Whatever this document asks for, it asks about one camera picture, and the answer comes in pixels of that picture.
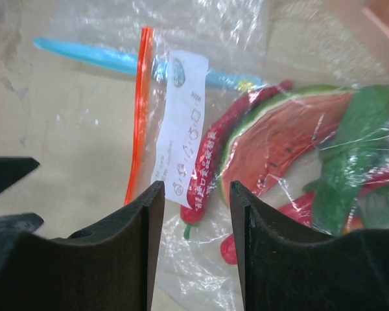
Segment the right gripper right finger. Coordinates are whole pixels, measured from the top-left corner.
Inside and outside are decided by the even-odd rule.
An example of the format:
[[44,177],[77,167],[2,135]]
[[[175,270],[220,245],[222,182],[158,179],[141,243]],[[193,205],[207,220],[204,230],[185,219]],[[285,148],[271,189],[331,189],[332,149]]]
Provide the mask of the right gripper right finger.
[[389,310],[389,229],[333,237],[238,181],[230,209],[245,310]]

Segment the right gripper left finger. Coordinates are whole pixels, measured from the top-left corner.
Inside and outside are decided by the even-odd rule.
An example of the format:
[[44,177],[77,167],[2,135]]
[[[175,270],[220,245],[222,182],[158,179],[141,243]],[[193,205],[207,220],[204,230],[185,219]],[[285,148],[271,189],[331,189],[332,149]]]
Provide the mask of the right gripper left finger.
[[165,186],[67,238],[0,235],[0,310],[150,310]]

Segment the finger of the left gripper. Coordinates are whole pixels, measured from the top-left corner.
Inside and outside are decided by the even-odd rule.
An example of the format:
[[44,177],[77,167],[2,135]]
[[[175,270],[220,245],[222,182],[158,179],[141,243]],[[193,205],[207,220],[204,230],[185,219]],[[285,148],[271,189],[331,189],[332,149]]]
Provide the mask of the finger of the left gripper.
[[40,163],[32,157],[0,157],[0,193],[39,166]]
[[35,213],[8,214],[0,216],[0,235],[35,235],[44,219]]

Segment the red fake chili pepper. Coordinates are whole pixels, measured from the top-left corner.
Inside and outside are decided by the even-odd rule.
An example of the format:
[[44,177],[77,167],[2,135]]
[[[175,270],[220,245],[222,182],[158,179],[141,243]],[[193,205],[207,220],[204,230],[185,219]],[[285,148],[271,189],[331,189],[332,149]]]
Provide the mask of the red fake chili pepper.
[[234,127],[250,110],[273,96],[292,89],[292,82],[260,87],[245,92],[205,132],[187,189],[187,207],[180,206],[180,218],[186,224],[184,239],[190,239],[191,229],[198,225],[206,213],[210,189],[221,160],[221,153]]

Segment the zip bag with fake fruit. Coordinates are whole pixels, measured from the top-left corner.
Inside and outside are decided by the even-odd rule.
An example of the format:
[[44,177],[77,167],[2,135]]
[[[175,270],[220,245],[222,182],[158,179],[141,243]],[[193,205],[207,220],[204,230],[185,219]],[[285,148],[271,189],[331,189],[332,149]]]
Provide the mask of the zip bag with fake fruit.
[[263,85],[269,1],[57,1],[37,48],[129,75],[169,79],[171,52],[206,59],[207,87]]

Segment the zip bag with orange watermelon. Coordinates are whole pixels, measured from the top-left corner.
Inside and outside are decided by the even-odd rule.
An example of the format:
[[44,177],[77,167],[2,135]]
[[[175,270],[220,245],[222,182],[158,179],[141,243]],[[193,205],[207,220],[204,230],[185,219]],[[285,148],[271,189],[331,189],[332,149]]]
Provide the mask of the zip bag with orange watermelon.
[[389,82],[351,84],[272,69],[260,87],[292,82],[250,110],[221,153],[206,213],[186,240],[180,206],[205,132],[245,92],[207,87],[205,58],[171,52],[169,79],[137,71],[130,201],[165,186],[158,286],[184,310],[245,310],[230,186],[315,231],[340,237],[389,229]]

